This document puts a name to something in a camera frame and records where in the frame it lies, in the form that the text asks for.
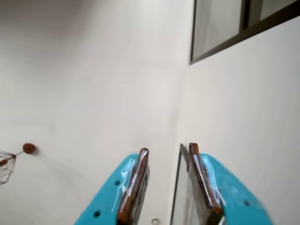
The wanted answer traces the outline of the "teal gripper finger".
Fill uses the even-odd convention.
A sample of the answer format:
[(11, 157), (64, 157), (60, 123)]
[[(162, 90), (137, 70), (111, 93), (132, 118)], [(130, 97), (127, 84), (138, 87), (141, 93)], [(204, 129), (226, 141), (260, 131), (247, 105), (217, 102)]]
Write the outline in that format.
[(190, 143), (187, 173), (195, 210), (194, 225), (271, 225), (256, 196), (213, 156)]
[(149, 182), (149, 150), (128, 155), (113, 171), (76, 225), (138, 224)]

